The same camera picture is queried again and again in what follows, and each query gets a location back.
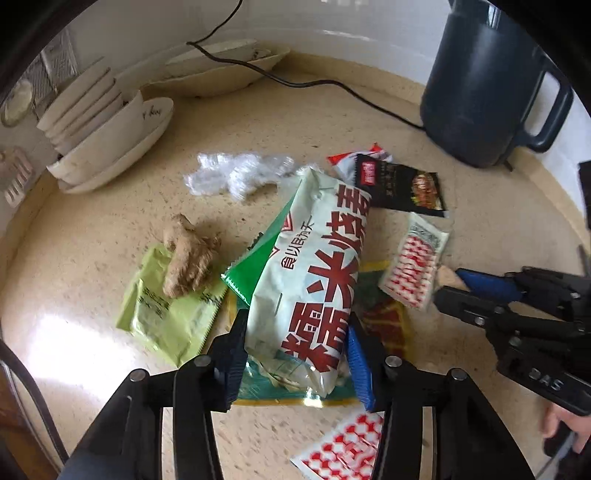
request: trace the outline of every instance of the red checkered packet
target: red checkered packet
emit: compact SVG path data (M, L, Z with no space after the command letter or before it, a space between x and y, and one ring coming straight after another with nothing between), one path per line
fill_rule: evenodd
M383 423L383 413L356 413L291 463L310 480L370 480Z
M424 309L431 299L437 263L448 237L449 233L439 231L411 213L408 232L384 272L379 288L408 307Z
M245 347L290 389L335 387L370 200L309 168L256 284Z

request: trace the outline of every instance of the white dish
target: white dish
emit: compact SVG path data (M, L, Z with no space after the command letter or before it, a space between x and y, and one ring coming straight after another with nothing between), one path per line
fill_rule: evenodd
M255 48L253 60L265 59L271 55L271 50L268 48Z
M245 38L243 40L229 40L211 45L204 45L203 48L209 53L221 59L235 59L250 61L254 57L256 40ZM207 70L219 67L219 63L208 59L198 49L178 55L165 64L166 71L173 77L184 77L195 73L206 72Z
M64 113L47 132L45 132L45 136L52 139L60 135L72 124L72 122L86 113L87 110L92 108L108 92L111 92L113 88L117 89L118 87L115 84L115 77L113 77L111 69L109 69L98 82L90 87L90 90L88 90L80 100L72 105L72 107Z
M115 83L109 90L105 92L102 97L97 100L94 105L92 105L86 112L84 112L68 127L66 127L62 133L56 135L55 137L50 137L49 141L52 144L57 145L63 142L67 137L71 137L81 127L86 125L89 120L91 120L94 116L98 115L103 109L110 105L116 98L119 98L119 108L121 108L123 106L123 96L121 95L119 86Z
M175 45L174 47L161 50L148 58L133 64L124 71L116 75L117 84L122 92L131 90L140 90L148 82L165 79L168 75L164 64L181 53L185 53L195 48L186 43Z
M103 108L93 118L88 120L88 122L74 132L74 134L69 137L64 137L61 142L54 144L56 151L62 155L67 155L71 150L74 150L80 145L93 131L106 123L109 118L113 117L121 109L122 105L123 95L119 94L115 100Z
M256 65L268 72L279 63L289 52L286 46L259 42L258 49L271 50L271 56L248 63ZM148 96L180 95L194 98L221 95L234 92L256 82L262 74L247 69L241 65L230 65L208 70L195 75L188 75L177 79L160 80L151 82L142 88Z
M45 111L37 128L46 132L107 72L109 66L101 57L61 92Z
M137 92L130 103L47 170L70 185L90 180L139 142L144 128L143 112L144 100Z
M150 115L151 111L160 112L157 115ZM158 141L167 129L170 119L173 117L174 104L170 98L154 98L144 102L144 113L147 113L144 122L143 139L123 157L113 163L110 167L100 172L90 180L72 187L63 181L59 181L60 190L64 193L86 193L106 185L115 177L121 175L135 162L142 158L146 152Z

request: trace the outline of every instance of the metal grater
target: metal grater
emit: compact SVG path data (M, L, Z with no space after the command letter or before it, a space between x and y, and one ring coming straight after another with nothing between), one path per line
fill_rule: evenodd
M57 96L58 87L78 75L70 33L62 30L22 75L33 84L33 108L39 118Z
M25 198L33 173L33 166L22 148L11 147L0 151L0 190L11 207L18 207Z

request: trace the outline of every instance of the speckled countertop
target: speckled countertop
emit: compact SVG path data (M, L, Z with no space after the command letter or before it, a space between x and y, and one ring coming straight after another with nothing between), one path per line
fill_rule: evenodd
M417 119L417 107L410 103L360 91ZM450 217L433 223L452 232L443 256L451 267L499 274L536 265L579 273L577 236L519 172L465 166L422 132L339 89L292 90L262 80L216 98L176 99L175 108L162 139L120 178L91 194L58 192L49 198L18 251L0 299L5 339L39 382L68 450L130 370L171 368L114 328L124 289L146 248L159 239L165 219L182 212L204 234L220 233L222 257L230 262L281 209L275 187L261 189L244 205L228 195L191 196L182 175L196 169L198 152L257 150L322 163L329 154L379 142L400 163L439 173ZM363 258L390 258L406 227L406 214L372 210ZM443 317L432 306L413 313L412 320L417 366L437 372L464 368L536 471L544 461L538 433L541 399L495 372L494 352L481 331ZM26 404L43 436L40 420ZM290 456L355 408L234 406L227 414L215 414L225 477L301 478ZM170 439L167 414L167 480L173 478ZM427 478L428 468L423 475Z

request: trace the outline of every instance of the human hand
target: human hand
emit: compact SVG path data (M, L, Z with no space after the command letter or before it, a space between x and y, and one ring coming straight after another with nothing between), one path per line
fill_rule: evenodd
M547 439L556 435L561 421L566 423L566 426L577 435L573 450L575 453L581 453L591 436L591 416L579 417L555 403L551 403L544 415L542 437Z

